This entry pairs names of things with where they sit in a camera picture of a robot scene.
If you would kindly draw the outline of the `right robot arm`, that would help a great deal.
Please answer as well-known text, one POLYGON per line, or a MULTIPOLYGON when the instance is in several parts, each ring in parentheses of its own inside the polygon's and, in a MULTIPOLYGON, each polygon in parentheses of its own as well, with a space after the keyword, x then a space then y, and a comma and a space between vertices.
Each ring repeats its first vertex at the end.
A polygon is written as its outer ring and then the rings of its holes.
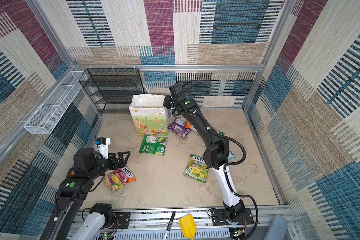
POLYGON ((234 185, 230 166, 236 166, 246 159, 244 146, 233 138, 218 134, 212 125, 207 121, 195 100, 187 98, 184 93, 193 87, 194 83, 175 83, 170 86, 170 95, 165 97, 163 106, 172 111, 173 116, 183 117, 189 121, 202 138, 206 150, 203 159, 208 168, 212 169, 217 176, 219 186, 223 195, 223 205, 227 221, 235 224, 243 219, 246 207, 243 198, 253 197, 240 195, 234 185), (236 162, 228 160, 230 143, 236 144, 242 151, 242 158, 236 162))

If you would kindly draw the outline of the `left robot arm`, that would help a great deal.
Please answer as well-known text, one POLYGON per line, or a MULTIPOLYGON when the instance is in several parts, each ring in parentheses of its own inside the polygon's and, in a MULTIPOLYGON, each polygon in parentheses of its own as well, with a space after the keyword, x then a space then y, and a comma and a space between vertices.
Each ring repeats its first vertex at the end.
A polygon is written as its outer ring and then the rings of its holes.
MULTIPOLYGON (((104 177, 107 171, 125 167, 130 155, 130 152, 119 152, 104 158, 93 148, 78 150, 74 155, 74 166, 56 192, 54 208, 41 239, 65 240, 88 193, 95 189, 95 179, 104 177)), ((110 204, 95 204, 72 238, 92 240, 101 229, 114 234, 129 227, 130 216, 129 212, 115 213, 110 204)))

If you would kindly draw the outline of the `white paper bag with illustration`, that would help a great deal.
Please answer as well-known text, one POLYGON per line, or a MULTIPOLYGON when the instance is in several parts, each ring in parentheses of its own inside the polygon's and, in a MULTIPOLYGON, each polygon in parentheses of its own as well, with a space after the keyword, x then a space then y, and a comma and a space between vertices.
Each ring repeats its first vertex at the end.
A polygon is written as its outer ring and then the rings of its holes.
POLYGON ((164 100, 165 96, 150 94, 146 87, 132 97, 129 110, 138 135, 168 135, 168 109, 163 106, 164 100))

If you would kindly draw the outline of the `pink orange Fox's candy bag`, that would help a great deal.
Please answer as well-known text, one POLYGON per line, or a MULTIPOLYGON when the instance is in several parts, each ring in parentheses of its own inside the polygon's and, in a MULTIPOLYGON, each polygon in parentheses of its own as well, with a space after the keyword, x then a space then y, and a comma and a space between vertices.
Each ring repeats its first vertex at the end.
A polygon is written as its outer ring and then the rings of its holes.
POLYGON ((124 185, 135 181, 135 175, 127 166, 119 168, 103 178, 103 182, 111 191, 118 191, 124 185))

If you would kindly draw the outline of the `green snack packet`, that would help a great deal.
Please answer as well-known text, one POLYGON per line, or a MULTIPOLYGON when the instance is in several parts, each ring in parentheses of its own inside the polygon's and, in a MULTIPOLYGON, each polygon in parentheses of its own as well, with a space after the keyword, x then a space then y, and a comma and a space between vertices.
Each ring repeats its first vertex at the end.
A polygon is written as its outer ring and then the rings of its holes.
POLYGON ((167 137, 145 135, 139 153, 148 153, 164 156, 166 153, 167 137))

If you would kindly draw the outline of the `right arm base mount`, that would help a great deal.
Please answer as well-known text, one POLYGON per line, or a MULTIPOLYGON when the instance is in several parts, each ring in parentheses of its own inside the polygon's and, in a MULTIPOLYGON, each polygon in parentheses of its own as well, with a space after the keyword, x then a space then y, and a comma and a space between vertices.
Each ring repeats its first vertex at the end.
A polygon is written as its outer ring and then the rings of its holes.
POLYGON ((223 225, 253 225, 254 215, 250 208, 239 210, 239 213, 229 212, 228 209, 210 208, 207 214, 212 218, 214 226, 223 225))

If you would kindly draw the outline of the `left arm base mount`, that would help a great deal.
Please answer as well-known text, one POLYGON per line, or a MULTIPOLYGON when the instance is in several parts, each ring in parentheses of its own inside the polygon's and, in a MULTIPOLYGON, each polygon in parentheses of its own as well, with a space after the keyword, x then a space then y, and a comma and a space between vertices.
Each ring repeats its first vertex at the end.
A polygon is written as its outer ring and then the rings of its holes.
POLYGON ((128 229, 131 219, 131 212, 114 212, 112 230, 128 229))

